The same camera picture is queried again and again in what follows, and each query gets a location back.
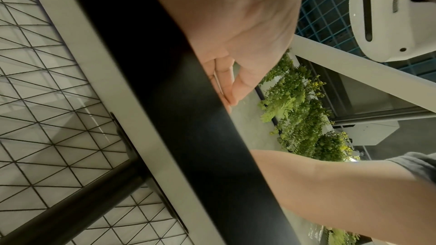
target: gray sleeve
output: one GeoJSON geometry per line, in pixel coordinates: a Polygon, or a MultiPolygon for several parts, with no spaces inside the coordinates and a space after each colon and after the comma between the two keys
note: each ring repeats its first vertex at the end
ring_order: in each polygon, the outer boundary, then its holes
{"type": "Polygon", "coordinates": [[[406,168],[411,173],[436,184],[436,153],[426,155],[410,152],[406,155],[388,159],[406,168]]]}

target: hand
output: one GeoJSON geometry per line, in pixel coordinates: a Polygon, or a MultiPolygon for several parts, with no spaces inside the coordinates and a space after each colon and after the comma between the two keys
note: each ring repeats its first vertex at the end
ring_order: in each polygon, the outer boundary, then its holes
{"type": "Polygon", "coordinates": [[[185,33],[228,110],[256,87],[289,47],[301,3],[301,0],[159,1],[185,33]],[[235,60],[241,69],[233,82],[235,60]]]}

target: concrete floor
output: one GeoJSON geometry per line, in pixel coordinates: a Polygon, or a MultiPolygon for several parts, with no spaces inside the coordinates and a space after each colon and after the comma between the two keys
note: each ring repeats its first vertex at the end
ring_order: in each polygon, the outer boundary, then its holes
{"type": "MultiPolygon", "coordinates": [[[[238,106],[232,110],[233,123],[249,149],[281,151],[281,146],[277,141],[278,135],[269,134],[274,129],[273,123],[263,123],[260,120],[262,110],[258,106],[259,101],[259,97],[254,91],[240,101],[238,106]]],[[[284,210],[284,212],[301,245],[319,245],[321,226],[313,224],[291,211],[284,210]]]]}

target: blue grid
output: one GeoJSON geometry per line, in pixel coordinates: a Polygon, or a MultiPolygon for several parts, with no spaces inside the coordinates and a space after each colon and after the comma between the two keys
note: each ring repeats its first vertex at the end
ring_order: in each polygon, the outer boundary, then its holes
{"type": "MultiPolygon", "coordinates": [[[[354,39],[348,0],[303,0],[296,33],[342,51],[366,57],[354,39]]],[[[385,65],[436,82],[435,52],[385,65]]]]}

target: forearm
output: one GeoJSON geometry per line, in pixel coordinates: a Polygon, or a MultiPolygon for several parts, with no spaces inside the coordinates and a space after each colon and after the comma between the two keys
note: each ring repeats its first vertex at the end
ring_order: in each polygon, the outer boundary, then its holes
{"type": "Polygon", "coordinates": [[[436,188],[389,161],[330,163],[253,151],[279,203],[321,225],[390,241],[432,244],[436,188]]]}

